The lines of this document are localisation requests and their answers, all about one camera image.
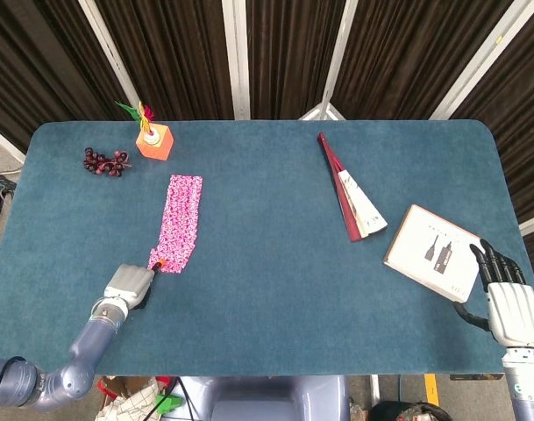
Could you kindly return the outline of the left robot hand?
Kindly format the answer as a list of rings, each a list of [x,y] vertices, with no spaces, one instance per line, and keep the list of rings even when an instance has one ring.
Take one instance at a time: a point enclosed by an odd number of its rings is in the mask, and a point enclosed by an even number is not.
[[[149,299],[153,278],[162,269],[164,261],[158,260],[151,268],[122,264],[104,289],[105,298],[121,298],[128,310],[143,309]]]

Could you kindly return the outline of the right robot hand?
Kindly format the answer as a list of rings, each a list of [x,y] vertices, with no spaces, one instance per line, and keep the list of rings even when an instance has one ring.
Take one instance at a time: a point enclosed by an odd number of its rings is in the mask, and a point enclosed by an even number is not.
[[[487,298],[488,316],[469,312],[463,303],[453,304],[468,324],[490,332],[506,348],[534,348],[534,289],[527,284],[521,268],[497,252],[485,239],[470,249],[478,265]]]

